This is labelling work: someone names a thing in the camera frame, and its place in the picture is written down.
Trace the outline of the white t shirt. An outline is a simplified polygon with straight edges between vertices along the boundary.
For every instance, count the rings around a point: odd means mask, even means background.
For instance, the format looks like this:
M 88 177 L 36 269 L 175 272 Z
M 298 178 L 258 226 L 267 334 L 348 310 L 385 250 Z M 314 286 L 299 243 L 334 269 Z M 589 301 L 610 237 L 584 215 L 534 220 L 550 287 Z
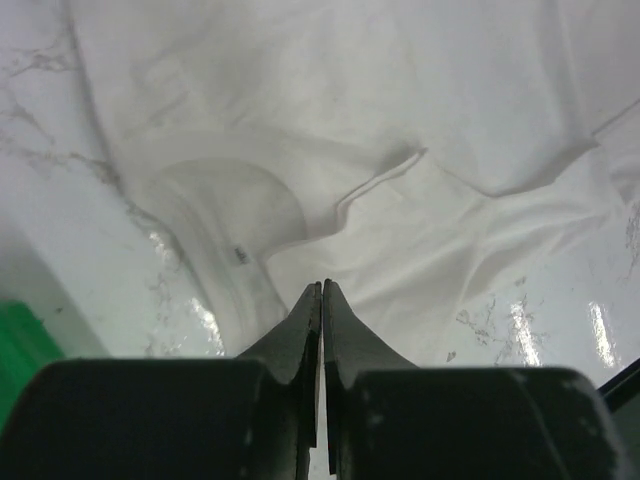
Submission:
M 225 351 L 335 280 L 418 363 L 639 197 L 635 1 L 72 1 L 127 198 Z

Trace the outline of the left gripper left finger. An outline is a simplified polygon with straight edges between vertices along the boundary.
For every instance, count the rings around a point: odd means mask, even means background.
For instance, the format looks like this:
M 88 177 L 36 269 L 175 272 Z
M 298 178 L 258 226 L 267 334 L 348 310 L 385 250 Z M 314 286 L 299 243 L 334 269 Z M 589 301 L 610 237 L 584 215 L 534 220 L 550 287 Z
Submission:
M 304 479 L 317 444 L 322 288 L 233 358 L 65 360 L 1 434 L 5 479 Z

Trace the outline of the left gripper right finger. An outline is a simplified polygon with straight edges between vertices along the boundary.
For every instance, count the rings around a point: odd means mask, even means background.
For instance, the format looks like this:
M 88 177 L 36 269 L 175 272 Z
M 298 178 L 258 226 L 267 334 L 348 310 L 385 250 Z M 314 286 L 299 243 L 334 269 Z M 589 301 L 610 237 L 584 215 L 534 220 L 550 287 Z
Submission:
M 322 300 L 330 472 L 339 479 L 631 479 L 604 398 L 558 367 L 420 368 Z

